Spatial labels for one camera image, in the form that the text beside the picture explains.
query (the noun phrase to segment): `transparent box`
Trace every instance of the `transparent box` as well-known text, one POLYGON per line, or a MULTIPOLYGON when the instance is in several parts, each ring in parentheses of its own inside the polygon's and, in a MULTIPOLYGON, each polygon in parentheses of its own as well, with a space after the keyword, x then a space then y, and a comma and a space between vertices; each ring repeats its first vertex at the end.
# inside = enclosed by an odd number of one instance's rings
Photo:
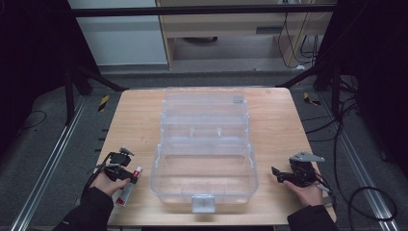
POLYGON ((167 89, 150 189, 194 213, 244 204, 258 188, 242 88, 167 89))

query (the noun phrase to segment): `cable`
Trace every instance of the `cable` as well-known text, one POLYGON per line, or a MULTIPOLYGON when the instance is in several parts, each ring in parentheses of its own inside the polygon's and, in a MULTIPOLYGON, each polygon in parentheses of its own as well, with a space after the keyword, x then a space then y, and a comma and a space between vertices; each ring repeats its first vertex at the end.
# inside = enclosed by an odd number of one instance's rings
POLYGON ((332 188, 330 187, 329 183, 327 183, 326 179, 323 178, 323 176, 321 176, 318 173, 316 173, 316 176, 318 176, 317 179, 318 179, 319 183, 321 183, 324 187, 326 187, 327 189, 332 191, 332 188))
POLYGON ((318 56, 319 36, 315 36, 312 51, 303 51, 303 47, 304 47, 304 45, 306 43, 306 40, 308 40, 308 42, 309 42, 309 36, 305 36, 303 41, 302 41, 302 44, 300 45, 300 55, 302 57, 304 57, 304 58, 311 59, 310 63, 312 63, 312 65, 313 65, 314 60, 318 56))
MULTIPOLYGON (((304 25, 305 25, 305 21, 306 21, 306 20, 303 20, 302 27, 300 28, 300 30, 303 29, 303 27, 304 27, 304 25)), ((278 37, 278 48, 279 48, 279 52, 281 53, 281 56, 284 57, 283 52, 282 52, 282 49, 281 49, 281 46, 280 46, 280 39, 281 39, 281 36, 282 36, 282 33, 283 33, 284 29, 286 29, 286 34, 287 34, 287 36, 288 36, 289 45, 291 46, 291 49, 292 49, 292 55, 293 55, 293 57, 294 57, 300 64, 308 64, 309 62, 303 62, 303 61, 300 61, 300 60, 297 59, 297 57, 296 57, 296 55, 295 55, 295 53, 294 53, 294 48, 293 48, 292 41, 291 41, 291 39, 290 39, 287 22, 288 22, 288 13, 285 13, 285 20, 284 20, 284 22, 283 22, 282 30, 281 30, 281 32, 279 33, 279 37, 278 37)), ((283 59, 283 62, 284 62, 284 64, 285 64, 285 66, 288 67, 288 68, 297 67, 297 65, 296 65, 296 66, 290 66, 290 65, 286 64, 285 59, 283 59)))
MULTIPOLYGON (((364 216, 365 218, 369 218, 369 219, 372 219, 372 220, 375 220, 375 221, 391 221, 397 215, 397 206, 396 206, 395 202, 393 201, 393 199, 387 193, 385 193, 385 192, 383 192, 383 191, 381 191, 381 190, 379 190, 379 189, 377 189, 375 187, 366 186, 366 187, 361 187, 361 188, 355 190, 352 193, 352 195, 350 196, 350 198, 347 199, 346 196, 344 195, 344 192, 343 192, 341 186, 340 186, 339 177, 338 177, 338 170, 337 170, 337 154, 338 154, 337 153, 337 142, 338 142, 338 138, 339 138, 341 132, 343 131, 343 127, 344 127, 343 118, 344 118, 344 116, 349 115, 349 113, 352 110, 355 110, 356 108, 358 108, 356 103, 352 103, 351 105, 348 105, 347 107, 345 106, 348 101, 353 100, 353 99, 354 99, 354 97, 352 96, 352 97, 349 97, 348 99, 346 99, 345 102, 343 102, 342 107, 340 109, 340 116, 338 118, 333 119, 329 123, 327 123, 325 125, 322 125, 321 127, 317 128, 317 129, 314 129, 314 130, 312 130, 310 132, 307 132, 307 133, 317 132, 317 131, 327 127, 329 124, 332 124, 334 122, 339 122, 338 129, 336 131, 335 137, 333 139, 329 139, 329 140, 325 140, 325 141, 334 140, 334 145, 333 145, 333 171, 334 171, 334 177, 335 177, 335 182, 336 182, 336 186, 338 188, 339 194, 341 195, 342 199, 347 203, 347 215, 348 215, 348 221, 350 223, 351 230, 354 230, 354 223, 353 223, 353 219, 352 219, 352 211, 357 212, 358 214, 364 216), (353 206, 352 203, 353 203, 353 200, 354 200, 355 196, 358 193, 363 192, 363 191, 367 191, 367 190, 377 191, 377 192, 385 195, 388 198, 388 200, 391 201, 391 203, 393 204, 394 210, 392 211, 392 214, 391 214, 391 216, 389 218, 373 217, 371 215, 368 215, 368 214, 364 213, 363 211, 356 208, 355 206, 353 206)), ((302 121, 308 121, 308 120, 324 118, 324 117, 327 117, 327 116, 319 116, 319 117, 314 117, 314 118, 308 118, 308 119, 303 119, 302 121)), ((325 187, 326 187, 326 185, 328 186, 327 182, 324 182, 324 181, 322 181, 321 184, 323 186, 325 186, 325 187)))
POLYGON ((36 110, 36 111, 32 111, 31 114, 33 113, 42 113, 44 115, 44 117, 42 118, 42 120, 34 125, 30 125, 30 126, 26 126, 26 127, 22 127, 21 129, 29 129, 29 128, 34 128, 39 126, 40 124, 42 124, 42 122, 47 118, 47 113, 41 110, 36 110))
POLYGON ((392 198, 389 195, 387 195, 385 192, 383 192, 383 191, 381 191, 381 190, 379 190, 377 188, 374 188, 374 187, 361 187, 361 188, 357 189, 356 191, 354 191, 349 199, 347 199, 346 196, 344 195, 344 192, 343 192, 343 190, 342 190, 342 188, 340 186, 340 183, 339 183, 339 177, 338 177, 338 173, 337 173, 338 172, 337 171, 337 142, 338 142, 339 135, 341 134, 341 132, 343 130, 343 126, 344 126, 343 125, 343 116, 345 115, 345 113, 349 113, 349 110, 354 109, 354 107, 356 105, 356 104, 352 104, 352 105, 348 106, 348 108, 345 109, 344 108, 345 102, 344 102, 344 104, 342 105, 342 108, 341 108, 341 116, 339 117, 339 127, 337 129, 336 136, 335 136, 335 139, 334 139, 334 147, 333 147, 333 165, 334 165, 334 167, 333 167, 333 170, 334 170, 335 182, 336 182, 336 186, 338 188, 338 191, 339 191, 340 195, 342 196, 343 200, 347 203, 348 221, 350 223, 350 228, 351 228, 351 230, 354 230, 354 224, 353 224, 352 214, 351 214, 352 210, 354 210, 357 213, 359 213, 360 215, 362 215, 362 216, 364 216, 366 218, 372 219, 372 220, 390 221, 390 220, 392 220, 392 219, 394 219, 396 217, 397 207, 396 207, 395 202, 392 200, 392 198), (370 216, 368 214, 365 214, 364 212, 362 212, 361 210, 357 209, 355 206, 352 205, 352 202, 353 202, 353 199, 354 199, 355 195, 358 194, 359 192, 362 192, 362 191, 365 191, 365 190, 374 190, 374 191, 380 192, 380 193, 386 195, 390 199, 390 201, 393 203, 393 206, 394 206, 395 210, 394 210, 394 212, 392 213, 392 215, 389 218, 375 218, 375 217, 372 217, 372 216, 370 216))
POLYGON ((326 139, 326 140, 309 140, 309 142, 320 142, 320 141, 332 141, 335 138, 330 138, 330 139, 326 139))
POLYGON ((327 13, 324 13, 324 14, 320 15, 319 17, 312 18, 312 20, 319 20, 319 19, 323 18, 326 15, 327 15, 327 13))
POLYGON ((104 166, 106 165, 106 162, 108 159, 111 157, 110 154, 108 154, 105 157, 105 160, 102 162, 101 165, 96 166, 96 172, 94 172, 88 179, 87 184, 85 184, 84 188, 82 189, 82 194, 81 194, 81 200, 84 198, 85 193, 89 189, 90 185, 93 183, 93 181, 96 179, 96 177, 99 175, 99 173, 103 170, 104 166))

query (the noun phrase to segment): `tripod leg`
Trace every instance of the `tripod leg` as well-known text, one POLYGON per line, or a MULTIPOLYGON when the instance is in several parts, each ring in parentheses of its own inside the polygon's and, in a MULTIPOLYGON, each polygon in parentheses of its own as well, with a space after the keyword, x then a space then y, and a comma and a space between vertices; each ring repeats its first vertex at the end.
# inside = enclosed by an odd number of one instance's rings
POLYGON ((129 88, 124 88, 124 87, 118 86, 118 85, 112 83, 111 81, 108 81, 108 80, 104 79, 102 76, 100 76, 100 75, 98 75, 98 74, 95 74, 95 73, 93 73, 93 72, 91 72, 91 71, 89 71, 89 70, 87 70, 87 69, 85 69, 85 68, 83 68, 83 67, 81 67, 81 66, 79 66, 77 69, 78 69, 78 71, 81 72, 82 74, 84 74, 84 75, 86 75, 86 76, 89 76, 90 78, 92 78, 92 79, 98 81, 99 83, 101 83, 101 84, 107 86, 108 88, 110 88, 110 89, 112 89, 112 90, 115 90, 115 91, 124 91, 124 90, 128 90, 128 89, 129 89, 129 88))
POLYGON ((300 73, 299 75, 297 75, 296 77, 292 78, 292 80, 283 83, 281 85, 276 85, 276 88, 290 88, 293 85, 299 83, 300 81, 306 79, 307 77, 313 75, 313 74, 317 74, 319 71, 321 71, 324 67, 325 67, 326 63, 325 62, 319 62, 317 64, 315 64, 314 66, 312 66, 311 68, 307 69, 306 71, 300 73))
POLYGON ((66 101, 66 122, 65 125, 68 125, 72 118, 74 117, 74 93, 72 88, 72 81, 69 70, 66 71, 64 75, 65 83, 65 101, 66 101))
POLYGON ((92 86, 88 82, 87 78, 84 78, 77 68, 70 69, 71 81, 77 88, 81 95, 90 95, 92 92, 92 86))
POLYGON ((332 85, 332 112, 336 118, 339 118, 340 106, 340 68, 337 64, 333 66, 333 85, 332 85))

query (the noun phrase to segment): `black sleeve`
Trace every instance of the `black sleeve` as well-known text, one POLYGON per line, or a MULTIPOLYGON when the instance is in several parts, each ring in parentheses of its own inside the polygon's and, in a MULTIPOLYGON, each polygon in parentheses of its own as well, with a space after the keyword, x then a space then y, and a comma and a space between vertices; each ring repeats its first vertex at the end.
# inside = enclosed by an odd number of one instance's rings
POLYGON ((91 188, 81 204, 71 210, 53 230, 107 230, 114 202, 104 192, 91 188))
POLYGON ((335 231, 333 219, 323 205, 308 206, 288 216, 291 231, 335 231))

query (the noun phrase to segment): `white cabinet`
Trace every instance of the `white cabinet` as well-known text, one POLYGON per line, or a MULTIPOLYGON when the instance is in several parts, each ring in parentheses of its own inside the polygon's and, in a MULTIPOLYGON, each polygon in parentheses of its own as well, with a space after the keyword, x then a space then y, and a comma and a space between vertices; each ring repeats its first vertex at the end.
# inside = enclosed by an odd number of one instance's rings
MULTIPOLYGON (((156 7, 154 0, 68 0, 72 9, 156 7)), ((167 64, 158 16, 77 18, 99 66, 167 64)))

